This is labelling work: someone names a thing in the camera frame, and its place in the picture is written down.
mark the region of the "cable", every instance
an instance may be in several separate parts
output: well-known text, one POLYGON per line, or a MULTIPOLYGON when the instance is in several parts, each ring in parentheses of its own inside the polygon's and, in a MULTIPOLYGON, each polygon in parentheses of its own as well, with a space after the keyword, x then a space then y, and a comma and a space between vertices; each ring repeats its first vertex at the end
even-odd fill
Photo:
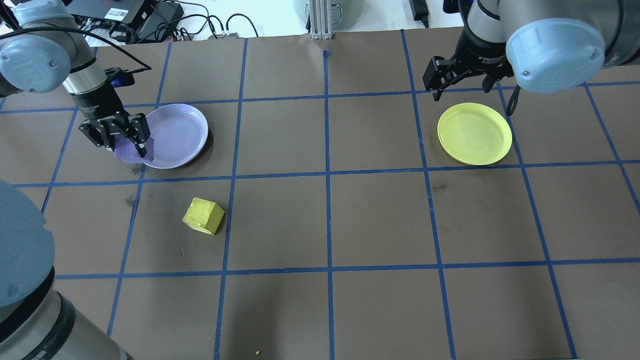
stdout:
MULTIPOLYGON (((204 10, 207 12, 207 22, 209 23, 209 29, 211 30, 211 34, 213 35, 213 37, 214 37, 214 38, 216 38, 216 39, 217 39, 218 37, 216 36, 216 30, 215 30, 215 28, 213 27, 213 24, 211 24, 211 18, 213 17, 214 19, 216 19, 216 20, 220 23, 220 30, 221 30, 221 31, 224 31, 224 29, 225 29, 225 27, 224 27, 224 26, 223 26, 223 24, 222 24, 222 20, 220 20, 220 18, 219 18, 219 17, 217 17, 217 16, 215 16, 215 15, 211 15, 211 14, 209 13, 209 8, 208 8, 208 7, 206 7, 206 6, 204 6, 203 4, 189 3, 189 2, 187 2, 187 1, 179 1, 179 0, 164 0, 164 2, 166 2, 166 3, 178 3, 178 4, 196 5, 196 6, 199 6, 199 7, 201 7, 201 8, 204 8, 204 10)), ((206 24, 207 24, 207 23, 205 23, 205 24, 202 26, 202 28, 200 28, 200 30, 198 30, 196 33, 192 33, 192 35, 194 35, 194 34, 199 34, 199 33, 202 31, 202 29, 204 28, 204 26, 205 26, 206 24)))
POLYGON ((259 38, 260 35, 258 35, 258 31, 255 29, 255 25, 253 25, 253 21, 251 21, 251 19, 249 19, 249 16, 243 14, 243 13, 235 13, 233 15, 231 15, 228 19, 227 19, 227 31, 229 31, 229 20, 233 19, 236 16, 242 16, 245 19, 249 20, 249 24, 251 24, 251 27, 253 28, 253 31, 255 32, 255 37, 259 38))
POLYGON ((210 27, 213 28, 213 24, 211 23, 211 19, 209 17, 206 17, 205 15, 202 15, 202 14, 199 14, 199 13, 195 13, 195 14, 187 15, 185 17, 182 17, 182 18, 174 20, 174 21, 170 21, 170 22, 162 23, 162 24, 158 25, 158 27, 156 28, 156 30, 154 32, 152 32, 151 34, 145 36, 144 38, 139 39, 136 43, 139 44, 140 42, 142 42, 144 40, 147 40, 150 37, 154 37, 156 39, 156 41, 158 41, 157 36, 158 36, 158 33, 160 31, 165 30, 165 29, 170 29, 171 26, 175 27, 175 24, 177 24, 178 22, 180 22, 180 21, 182 21, 184 19, 191 18, 191 17, 203 17, 203 18, 206 19, 206 22, 202 25, 200 30, 198 30, 196 33, 190 33, 191 35, 197 35, 197 34, 201 33, 202 30, 204 30, 204 27, 206 25, 209 25, 210 27))
POLYGON ((11 8, 4 3, 3 0, 0 0, 0 19, 3 19, 6 25, 11 30, 21 29, 18 20, 15 18, 11 8))
POLYGON ((151 66, 147 65, 146 63, 143 63, 140 59, 138 59, 137 57, 133 56, 129 51, 126 51, 125 49, 122 49, 120 46, 117 46, 112 41, 110 41, 110 40, 108 40, 108 39, 106 39, 106 38, 104 38, 104 37, 102 37, 100 35, 96 35, 94 33, 90 33, 88 31, 84 31, 84 30, 80 30, 80 29, 39 26, 37 28, 19 29, 19 30, 13 31, 13 32, 8 33, 8 34, 0 35, 0 40, 4 40, 6 38, 16 37, 16 36, 19 36, 19 35, 22 35, 22 34, 36 33, 36 32, 39 32, 39 31, 59 31, 61 33, 76 33, 76 34, 86 35, 88 37, 92 37, 92 38, 98 39, 100 41, 103 41, 103 42, 109 44, 112 47, 115 47, 118 51, 120 51, 121 53, 125 54, 126 56, 128 56, 130 59, 132 59, 136 63, 139 63, 140 65, 143 66, 142 69, 132 70, 132 71, 129 71, 128 73, 136 74, 138 72, 151 70, 151 66))

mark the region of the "yellow plate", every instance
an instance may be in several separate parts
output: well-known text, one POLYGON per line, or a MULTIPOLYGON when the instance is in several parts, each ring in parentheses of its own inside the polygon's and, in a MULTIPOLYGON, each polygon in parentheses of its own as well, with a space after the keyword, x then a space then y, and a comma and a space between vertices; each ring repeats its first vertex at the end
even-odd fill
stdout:
POLYGON ((511 148, 511 129, 488 106, 464 102, 450 107, 438 121, 438 138, 447 154, 467 165, 489 165, 511 148))

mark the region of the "blue tape grid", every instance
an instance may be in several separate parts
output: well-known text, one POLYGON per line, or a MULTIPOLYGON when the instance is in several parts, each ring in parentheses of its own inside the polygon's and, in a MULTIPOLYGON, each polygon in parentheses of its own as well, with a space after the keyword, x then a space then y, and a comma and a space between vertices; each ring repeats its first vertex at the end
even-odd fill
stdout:
POLYGON ((409 48, 406 45, 406 37, 404 30, 400 31, 402 35, 402 43, 404 47, 404 56, 406 58, 406 67, 408 69, 409 81, 411 83, 413 114, 415 116, 415 127, 418 135, 418 143, 420 145, 420 156, 422 157, 422 171, 424 172, 424 184, 427 190, 427 200, 429 202, 429 215, 431 217, 431 231, 433 232, 433 245, 436 252, 436 261, 438 265, 438 277, 440 278, 440 293, 442 294, 442 307, 444 310, 444 321, 447 327, 447 338, 449 339, 449 352, 451 359, 456 360, 456 347, 453 341, 453 329, 451 328, 451 316, 449 314, 449 301, 447 299, 447 285, 444 277, 444 267, 442 265, 442 255, 440 253, 440 240, 438 239, 438 227, 436 226, 435 209, 433 208, 433 197, 431 194, 431 181, 429 180, 429 166, 427 157, 424 153, 424 141, 422 139, 422 127, 420 126, 420 113, 418 112, 418 100, 415 91, 415 83, 413 81, 413 69, 411 67, 411 59, 409 57, 409 48))
MULTIPOLYGON (((406 37, 404 35, 404 31, 401 30, 401 36, 403 41, 404 54, 406 57, 408 76, 410 78, 411 90, 410 91, 399 91, 399 92, 369 92, 369 93, 358 93, 358 94, 329 94, 328 88, 328 60, 329 52, 325 51, 323 53, 323 65, 324 65, 324 94, 323 95, 308 95, 308 96, 288 96, 288 97, 261 97, 261 98, 251 98, 244 99, 243 98, 243 89, 244 89, 244 73, 246 67, 246 53, 248 41, 244 40, 244 49, 243 49, 243 64, 241 71, 241 83, 240 83, 240 91, 238 99, 222 99, 222 100, 212 100, 212 101, 191 101, 186 102, 188 104, 215 104, 215 103, 237 103, 238 104, 238 112, 237 112, 237 123, 236 123, 236 142, 234 147, 234 162, 233 162, 233 171, 231 176, 212 176, 212 177, 184 177, 184 178, 173 178, 173 179, 145 179, 145 167, 140 173, 140 178, 135 181, 103 181, 103 182, 78 182, 78 183, 57 183, 56 177, 58 175, 58 171, 60 169, 60 165, 62 159, 64 157, 65 149, 67 147, 68 139, 73 129, 73 125, 75 119, 77 117, 77 108, 49 108, 49 109, 40 109, 40 110, 8 110, 3 111, 3 105, 6 99, 2 99, 0 101, 0 114, 13 114, 13 113, 45 113, 52 111, 73 111, 74 114, 70 121, 69 127, 67 129, 67 133, 65 136, 65 140, 63 142, 60 155, 58 157, 58 161, 56 162, 56 168, 54 169, 54 174, 51 177, 51 181, 49 183, 35 183, 35 184, 17 184, 16 187, 19 188, 47 188, 47 195, 45 197, 45 201, 42 206, 42 211, 46 210, 49 197, 51 196, 51 191, 54 187, 64 187, 64 186, 113 186, 113 185, 125 185, 125 184, 137 184, 138 191, 136 193, 136 201, 134 203, 134 207, 131 213, 131 219, 129 223, 129 229, 127 232, 127 241, 125 243, 125 249, 123 251, 123 257, 120 267, 120 272, 117 274, 77 274, 77 275, 57 275, 57 279, 118 279, 118 285, 116 287, 116 293, 113 301, 113 307, 111 310, 111 318, 109 321, 108 334, 110 335, 113 331, 115 315, 118 307, 118 299, 120 295, 120 290, 122 288, 122 280, 129 278, 155 278, 155 277, 190 277, 190 276, 221 276, 221 286, 220 286, 220 297, 218 303, 218 317, 216 322, 216 337, 214 340, 214 358, 218 359, 220 356, 220 338, 221 338, 221 326, 222 326, 222 315, 223 315, 223 307, 224 307, 224 295, 225 295, 225 285, 226 285, 226 276, 227 275, 251 275, 251 274, 293 274, 293 273, 327 273, 328 274, 328 316, 329 316, 329 339, 330 339, 330 357, 331 359, 335 359, 335 347, 334 347, 334 338, 333 338, 333 272, 350 272, 350 271, 393 271, 393 270, 438 270, 441 292, 442 292, 442 301, 443 301, 443 310, 445 313, 445 322, 447 327, 447 335, 449 337, 449 348, 451 352, 452 359, 456 359, 455 346, 454 346, 454 338, 453 331, 451 327, 451 318, 449 316, 449 306, 447 301, 447 290, 445 284, 444 277, 444 269, 453 269, 453 268, 488 268, 488 267, 514 267, 514 266, 546 266, 549 270, 550 278, 552 281, 552 285, 554 288, 554 293, 557 300, 557 305, 559 308, 559 312, 561 314, 562 322, 565 329, 565 334, 567 337, 568 345, 570 351, 572 353, 572 357, 576 358, 576 350, 573 344, 571 331, 569 328, 568 321, 566 319, 566 315, 564 313, 564 308, 562 304, 561 294, 557 285, 557 281, 554 274, 554 266, 565 266, 565 265, 586 265, 586 264, 611 264, 611 263, 640 263, 640 258, 606 258, 606 259, 565 259, 565 260, 553 260, 550 258, 544 233, 543 227, 540 223, 540 218, 538 216, 537 207, 535 204, 535 200, 533 197, 533 193, 531 191, 531 186, 529 184, 529 179, 527 176, 528 168, 539 168, 539 167, 572 167, 572 166, 598 166, 598 165, 618 165, 622 176, 627 184, 630 195, 640 213, 640 203, 638 201, 637 195, 630 183, 630 179, 627 175, 624 165, 625 164, 639 164, 640 160, 622 160, 611 140, 611 136, 605 126, 604 121, 600 115, 596 102, 589 90, 590 87, 594 86, 625 86, 625 85, 640 85, 640 81, 620 81, 620 82, 606 82, 606 83, 587 83, 583 84, 583 87, 589 97, 591 105, 593 107, 594 112, 598 118, 598 121, 602 127, 602 130, 609 142, 611 150, 614 154, 614 161, 582 161, 582 162, 566 162, 566 163, 524 163, 522 159, 522 154, 520 153, 520 148, 517 143, 517 139, 515 134, 514 137, 514 146, 518 156, 518 164, 505 164, 505 165, 495 165, 495 166, 487 166, 487 167, 474 167, 474 166, 457 166, 457 167, 428 167, 426 155, 424 152, 424 142, 422 139, 422 129, 420 126, 420 117, 417 107, 417 94, 426 94, 425 90, 416 90, 415 83, 413 81, 413 70, 411 66, 411 61, 408 52, 408 46, 406 43, 406 37), (422 157, 422 168, 390 168, 390 169, 362 169, 362 170, 346 170, 346 171, 331 171, 330 170, 330 147, 329 147, 329 100, 333 98, 339 97, 369 97, 369 96, 389 96, 389 95, 412 95, 413 100, 413 110, 415 115, 416 122, 416 130, 417 130, 417 138, 420 145, 420 155, 422 157), (254 175, 242 175, 239 176, 236 174, 237 169, 237 152, 238 152, 238 141, 239 141, 239 133, 240 133, 240 121, 241 121, 241 111, 242 104, 244 102, 257 102, 257 101, 286 101, 286 100, 298 100, 298 99, 324 99, 325 104, 325 147, 326 147, 326 171, 325 172, 297 172, 297 173, 285 173, 285 174, 254 174, 254 175), (540 241, 543 247, 543 251, 545 254, 544 261, 520 261, 520 262, 500 262, 500 263, 443 263, 442 257, 440 254, 440 247, 438 243, 438 233, 436 227, 436 217, 435 210, 433 209, 433 199, 431 196, 431 187, 429 184, 429 173, 430 172, 439 172, 439 171, 457 171, 457 170, 481 170, 488 168, 519 168, 522 171, 522 175, 525 181, 525 185, 527 188, 527 193, 529 195, 529 200, 531 202, 531 207, 534 213, 536 225, 538 227, 538 232, 540 236, 540 241), (385 174, 385 173, 394 173, 394 172, 423 172, 425 178, 425 186, 428 193, 428 201, 430 208, 430 220, 432 225, 433 237, 434 237, 434 246, 436 250, 436 263, 435 264, 409 264, 409 265, 374 265, 374 266, 332 266, 332 236, 331 236, 331 176, 339 176, 339 175, 348 175, 348 174, 385 174), (229 250, 229 239, 231 232, 231 221, 232 221, 232 210, 233 210, 233 199, 234 199, 234 190, 235 190, 235 182, 237 179, 261 179, 261 178, 274 178, 274 177, 301 177, 301 176, 325 176, 326 177, 326 210, 327 210, 327 266, 326 267, 315 267, 315 268, 274 268, 274 269, 253 269, 253 270, 227 270, 227 262, 228 262, 228 250, 229 250), (135 223, 136 213, 138 209, 138 203, 140 200, 140 195, 142 193, 142 188, 145 183, 165 183, 165 182, 175 182, 175 181, 216 181, 216 180, 231 180, 231 188, 230 188, 230 198, 227 212, 227 231, 225 234, 225 253, 223 258, 223 269, 218 271, 202 271, 202 272, 158 272, 158 273, 127 273, 125 272, 127 256, 129 251, 129 245, 131 243, 131 235, 133 231, 133 226, 135 223)), ((144 106, 153 106, 158 108, 163 105, 172 104, 173 102, 161 102, 161 94, 164 85, 164 79, 166 76, 166 71, 168 67, 168 62, 170 58, 172 45, 169 44, 166 52, 166 58, 164 61, 164 68, 162 73, 162 78, 158 90, 158 95, 156 98, 156 102, 153 104, 132 104, 126 105, 126 108, 136 108, 136 107, 144 107, 144 106)), ((513 86, 500 86, 497 85, 498 92, 500 95, 500 100, 502 102, 503 107, 506 107, 506 103, 504 100, 503 90, 512 90, 513 86)), ((482 91, 482 88, 457 88, 457 89, 447 89, 446 92, 477 92, 482 91)), ((511 119, 507 117, 509 124, 511 125, 511 119)))

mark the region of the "yellow foam block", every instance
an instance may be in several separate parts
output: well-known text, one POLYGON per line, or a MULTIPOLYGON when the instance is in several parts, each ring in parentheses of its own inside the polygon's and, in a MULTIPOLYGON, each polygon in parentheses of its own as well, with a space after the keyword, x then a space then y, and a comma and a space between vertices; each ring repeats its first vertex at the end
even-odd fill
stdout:
POLYGON ((213 201, 194 197, 182 222, 201 233, 214 235, 220 226, 225 211, 213 201))

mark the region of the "white floor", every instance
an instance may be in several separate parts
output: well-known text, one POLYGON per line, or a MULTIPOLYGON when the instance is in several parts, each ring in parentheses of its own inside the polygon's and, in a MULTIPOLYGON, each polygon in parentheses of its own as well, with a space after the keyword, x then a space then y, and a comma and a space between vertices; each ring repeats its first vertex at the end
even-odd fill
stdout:
MULTIPOLYGON (((186 0, 191 3, 198 3, 206 6, 211 15, 218 16, 222 22, 226 22, 228 17, 234 13, 243 13, 255 24, 258 34, 262 37, 277 37, 286 35, 300 35, 307 32, 305 29, 306 19, 303 20, 296 9, 304 9, 307 0, 186 0)), ((335 0, 334 3, 347 5, 356 0, 335 0)), ((339 31, 377 31, 413 29, 423 27, 419 21, 413 21, 409 0, 357 0, 361 11, 348 13, 344 16, 350 19, 355 18, 353 26, 340 29, 339 31)), ((459 14, 445 14, 442 11, 442 0, 428 0, 429 5, 429 25, 432 28, 446 28, 451 26, 462 26, 459 14)), ((183 4, 185 15, 193 13, 204 14, 205 11, 200 6, 183 4)), ((185 27, 190 32, 200 29, 204 23, 203 18, 194 17, 180 22, 180 27, 185 27)), ((219 24, 215 25, 216 32, 221 33, 219 24)), ((238 33, 240 37, 254 37, 254 32, 246 19, 236 17, 229 23, 229 30, 238 33)), ((0 33, 9 32, 5 26, 0 27, 0 33)), ((106 30, 95 31, 96 34, 106 36, 106 30)), ((211 32, 205 29, 195 37, 196 40, 209 38, 211 32)), ((99 40, 87 39, 91 46, 105 45, 99 40)))

